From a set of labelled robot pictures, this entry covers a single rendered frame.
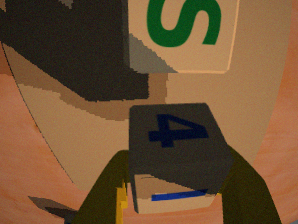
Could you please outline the beige letter block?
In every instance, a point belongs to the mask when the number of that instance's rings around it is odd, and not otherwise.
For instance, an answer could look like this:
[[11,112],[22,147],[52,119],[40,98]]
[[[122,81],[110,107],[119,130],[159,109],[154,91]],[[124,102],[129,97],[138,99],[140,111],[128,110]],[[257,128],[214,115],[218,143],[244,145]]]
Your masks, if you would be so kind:
[[75,217],[75,214],[65,214],[65,220],[64,224],[71,224],[73,218]]
[[138,214],[209,207],[234,161],[206,103],[129,109],[128,170]]
[[238,10],[239,0],[122,0],[125,70],[224,74]]

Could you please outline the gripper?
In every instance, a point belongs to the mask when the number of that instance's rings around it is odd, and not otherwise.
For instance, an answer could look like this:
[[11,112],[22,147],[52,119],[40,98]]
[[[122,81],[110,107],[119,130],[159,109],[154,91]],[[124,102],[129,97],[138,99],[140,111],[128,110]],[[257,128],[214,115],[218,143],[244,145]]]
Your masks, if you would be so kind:
[[[217,195],[223,224],[282,224],[265,180],[231,146],[234,163]],[[123,224],[128,208],[129,150],[118,151],[88,193],[71,224]]]

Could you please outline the tan flat mat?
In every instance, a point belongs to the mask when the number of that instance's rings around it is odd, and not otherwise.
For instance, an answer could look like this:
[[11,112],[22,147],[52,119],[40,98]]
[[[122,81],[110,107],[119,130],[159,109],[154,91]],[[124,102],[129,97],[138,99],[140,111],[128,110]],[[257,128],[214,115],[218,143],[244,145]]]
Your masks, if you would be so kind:
[[292,0],[240,0],[230,68],[130,74],[122,0],[0,0],[0,38],[22,96],[79,191],[129,149],[133,105],[205,102],[252,166],[279,92]]

